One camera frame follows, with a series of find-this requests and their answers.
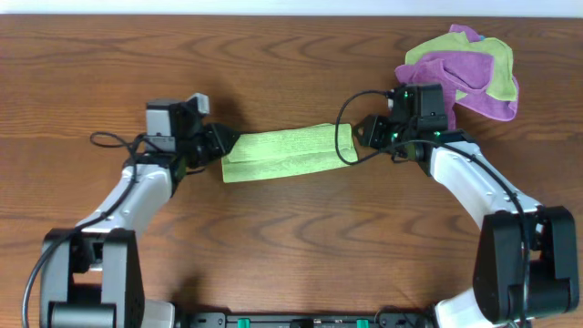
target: crumpled purple cloth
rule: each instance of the crumpled purple cloth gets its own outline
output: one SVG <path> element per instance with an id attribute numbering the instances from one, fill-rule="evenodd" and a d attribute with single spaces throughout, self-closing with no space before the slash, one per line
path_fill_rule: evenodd
<path id="1" fill-rule="evenodd" d="M 481 40 L 480 35 L 468 26 L 452 25 L 449 31 L 465 32 L 470 42 Z M 394 72 L 401 83 L 441 84 L 449 129 L 455 129 L 455 102 L 487 118 L 501 121 L 509 121 L 517 115 L 518 98 L 515 101 L 501 101 L 486 93 L 494 74 L 494 58 L 489 54 L 437 51 L 426 54 L 415 65 L 401 65 Z M 519 90 L 515 77 L 513 81 Z M 456 101 L 457 90 L 467 95 Z"/>

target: folded green cloth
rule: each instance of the folded green cloth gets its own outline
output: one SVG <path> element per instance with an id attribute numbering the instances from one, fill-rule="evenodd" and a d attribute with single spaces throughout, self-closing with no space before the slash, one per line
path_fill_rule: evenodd
<path id="1" fill-rule="evenodd" d="M 358 159 L 350 124 L 341 124 L 338 146 L 343 157 Z M 222 159 L 225 182 L 283 178 L 345 167 L 334 148 L 334 125 L 240 136 Z"/>
<path id="2" fill-rule="evenodd" d="M 495 37 L 487 37 L 483 41 L 470 43 L 465 36 L 465 32 L 447 33 L 409 50 L 404 62 L 406 65 L 414 65 L 425 54 L 434 51 L 473 51 L 493 56 L 494 75 L 486 93 L 497 100 L 517 100 L 518 91 L 512 80 L 512 65 L 514 61 L 512 49 L 503 41 Z M 456 99 L 464 96 L 465 94 L 458 93 Z"/>

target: white wall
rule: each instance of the white wall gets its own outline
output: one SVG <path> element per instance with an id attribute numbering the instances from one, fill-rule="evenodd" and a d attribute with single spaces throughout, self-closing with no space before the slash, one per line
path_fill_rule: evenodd
<path id="1" fill-rule="evenodd" d="M 583 0 L 0 0 L 0 14 L 583 17 Z"/>

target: brown tabletop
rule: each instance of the brown tabletop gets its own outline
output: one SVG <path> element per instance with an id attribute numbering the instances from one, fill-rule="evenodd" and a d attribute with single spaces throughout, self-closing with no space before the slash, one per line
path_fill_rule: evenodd
<path id="1" fill-rule="evenodd" d="M 45 234 L 86 217 L 119 179 L 127 154 L 91 146 L 91 132 L 131 138 L 146 128 L 146 101 L 194 92 L 210 96 L 213 120 L 241 131 L 333 122 L 351 94 L 394 87 L 405 52 L 452 23 L 507 42 L 520 83 L 516 119 L 456 108 L 458 126 L 518 188 L 570 209 L 581 252 L 581 20 L 2 15 L 0 326 L 20 323 Z M 344 121 L 384 110 L 366 97 Z M 139 255 L 147 297 L 191 310 L 374 313 L 424 308 L 470 287 L 478 235 L 414 163 L 383 156 L 233 184 L 215 163 L 180 184 Z M 33 322 L 37 303 L 38 284 Z M 582 311 L 537 321 L 581 324 Z"/>

